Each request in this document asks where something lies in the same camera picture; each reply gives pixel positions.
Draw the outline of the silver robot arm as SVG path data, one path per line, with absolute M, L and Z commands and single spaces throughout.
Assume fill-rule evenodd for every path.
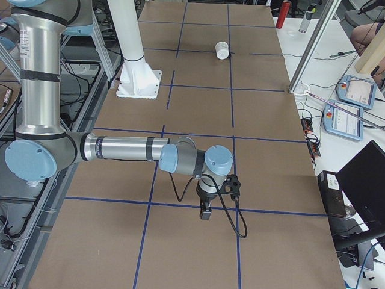
M 230 194 L 231 152 L 216 145 L 198 150 L 188 137 L 107 137 L 68 132 L 60 123 L 60 38 L 65 30 L 93 30 L 91 1 L 12 1 L 20 31 L 22 124 L 5 151 L 8 168 L 19 178 L 38 181 L 81 161 L 96 159 L 158 161 L 162 170 L 198 181 L 200 217 L 208 219 L 211 201 Z

